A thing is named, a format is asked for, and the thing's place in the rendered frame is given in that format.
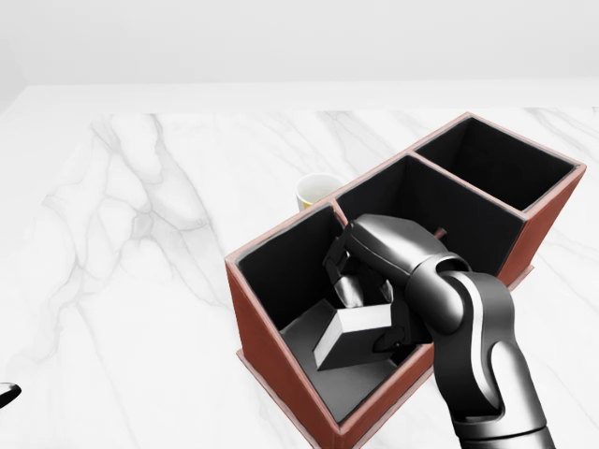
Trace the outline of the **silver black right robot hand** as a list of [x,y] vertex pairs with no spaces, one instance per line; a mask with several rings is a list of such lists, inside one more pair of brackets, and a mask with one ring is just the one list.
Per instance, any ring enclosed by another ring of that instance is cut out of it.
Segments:
[[333,240],[323,266],[342,309],[391,305],[391,327],[375,348],[392,354],[403,345],[433,342],[423,319],[405,298],[414,272],[421,267],[437,273],[471,270],[420,224],[376,214],[363,214],[350,222]]

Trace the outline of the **black book with white pages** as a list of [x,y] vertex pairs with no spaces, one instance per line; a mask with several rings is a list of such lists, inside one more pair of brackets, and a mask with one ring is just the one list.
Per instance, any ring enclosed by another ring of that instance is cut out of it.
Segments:
[[318,370],[372,363],[390,357],[392,351],[375,348],[391,327],[391,305],[337,310],[314,347]]

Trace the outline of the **red-brown desk caddy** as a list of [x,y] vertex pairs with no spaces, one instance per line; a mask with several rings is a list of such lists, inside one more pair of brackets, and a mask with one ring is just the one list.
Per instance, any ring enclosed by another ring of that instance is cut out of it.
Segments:
[[430,375],[434,342],[318,370],[314,347],[343,304],[323,261],[363,214],[426,228],[471,272],[510,289],[585,172],[577,160],[465,113],[226,258],[247,368],[314,445],[362,445]]

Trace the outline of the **white mug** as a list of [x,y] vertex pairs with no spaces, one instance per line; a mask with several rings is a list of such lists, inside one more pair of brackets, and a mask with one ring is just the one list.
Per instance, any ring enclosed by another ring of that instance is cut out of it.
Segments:
[[343,186],[342,180],[329,173],[317,172],[303,176],[296,185],[299,211],[307,209]]

